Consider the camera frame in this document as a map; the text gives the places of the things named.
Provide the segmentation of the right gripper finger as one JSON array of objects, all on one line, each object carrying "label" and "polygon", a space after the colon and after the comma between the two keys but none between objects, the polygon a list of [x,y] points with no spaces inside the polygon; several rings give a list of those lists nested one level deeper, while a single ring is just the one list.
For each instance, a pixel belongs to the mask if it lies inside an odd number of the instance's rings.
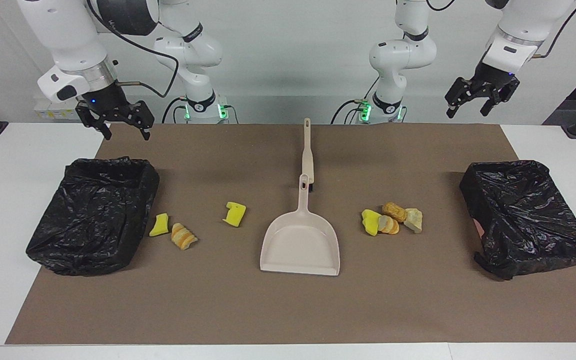
[{"label": "right gripper finger", "polygon": [[139,130],[144,141],[151,137],[150,130],[154,125],[154,116],[143,100],[128,103],[123,110],[123,122]]},{"label": "right gripper finger", "polygon": [[93,128],[96,132],[103,135],[106,141],[112,138],[112,132],[110,132],[110,128],[106,125],[105,121],[102,118],[95,118],[93,112],[85,102],[78,102],[75,106],[75,112],[84,127]]}]

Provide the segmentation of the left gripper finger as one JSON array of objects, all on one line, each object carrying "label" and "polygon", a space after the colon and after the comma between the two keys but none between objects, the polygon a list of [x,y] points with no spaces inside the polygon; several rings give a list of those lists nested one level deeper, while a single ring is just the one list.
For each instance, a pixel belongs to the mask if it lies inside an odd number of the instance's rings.
[{"label": "left gripper finger", "polygon": [[480,109],[480,114],[486,117],[500,103],[507,103],[521,82],[512,77],[510,81],[497,89],[493,84],[485,84],[482,88],[483,95],[487,96],[487,101]]},{"label": "left gripper finger", "polygon": [[448,105],[446,116],[448,118],[453,119],[462,105],[473,100],[473,95],[471,94],[472,84],[470,80],[458,77],[448,89],[445,94],[446,104]]}]

